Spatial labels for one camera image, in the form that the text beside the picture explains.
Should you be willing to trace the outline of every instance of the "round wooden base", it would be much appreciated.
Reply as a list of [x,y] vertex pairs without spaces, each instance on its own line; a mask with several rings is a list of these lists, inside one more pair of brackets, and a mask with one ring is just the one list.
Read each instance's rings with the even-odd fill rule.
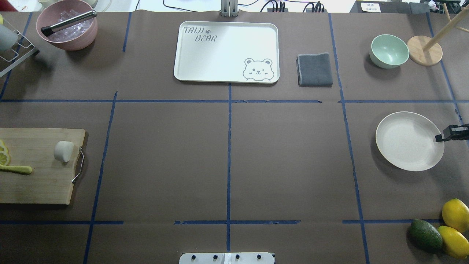
[[407,41],[409,47],[409,56],[416,63],[423,66],[432,66],[441,61],[443,50],[438,43],[424,51],[424,46],[431,40],[427,36],[415,36]]

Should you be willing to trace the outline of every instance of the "tongs handle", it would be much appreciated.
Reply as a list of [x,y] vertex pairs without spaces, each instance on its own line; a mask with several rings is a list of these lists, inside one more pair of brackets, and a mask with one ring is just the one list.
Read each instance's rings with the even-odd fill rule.
[[76,25],[78,23],[81,23],[83,21],[86,21],[88,19],[92,19],[96,17],[98,14],[96,13],[95,10],[88,11],[86,13],[83,13],[81,15],[74,16],[72,18],[69,18],[65,21],[59,22],[57,24],[54,24],[52,26],[47,26],[41,28],[41,32],[44,34],[44,36],[49,37],[50,35],[54,34],[55,32],[61,31],[63,29],[66,29],[67,27]]

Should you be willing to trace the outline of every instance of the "pink bowl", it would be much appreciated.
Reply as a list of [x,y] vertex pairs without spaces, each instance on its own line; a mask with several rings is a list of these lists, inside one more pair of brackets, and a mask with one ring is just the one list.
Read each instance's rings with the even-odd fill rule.
[[41,32],[42,27],[57,24],[61,12],[68,12],[72,9],[82,14],[92,10],[93,8],[81,0],[63,0],[48,6],[41,14],[39,14],[38,21],[36,22],[36,31],[39,36],[50,44],[64,50],[79,50],[89,46],[94,41],[96,34],[98,33],[98,22],[96,21],[96,18],[92,19],[89,29],[72,40],[55,42],[44,36]]

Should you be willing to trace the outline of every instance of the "black clamp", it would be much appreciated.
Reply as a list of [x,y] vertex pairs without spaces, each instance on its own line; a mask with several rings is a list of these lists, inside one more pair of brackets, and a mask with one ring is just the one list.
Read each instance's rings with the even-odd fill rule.
[[469,140],[469,124],[449,125],[443,130],[443,135],[436,135],[437,142],[450,140]]

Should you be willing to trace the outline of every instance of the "yellow-green spoon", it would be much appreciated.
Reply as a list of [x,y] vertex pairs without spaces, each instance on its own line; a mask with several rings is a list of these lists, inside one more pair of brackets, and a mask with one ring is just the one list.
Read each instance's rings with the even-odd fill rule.
[[30,175],[32,168],[30,166],[7,166],[0,163],[0,171],[16,172]]

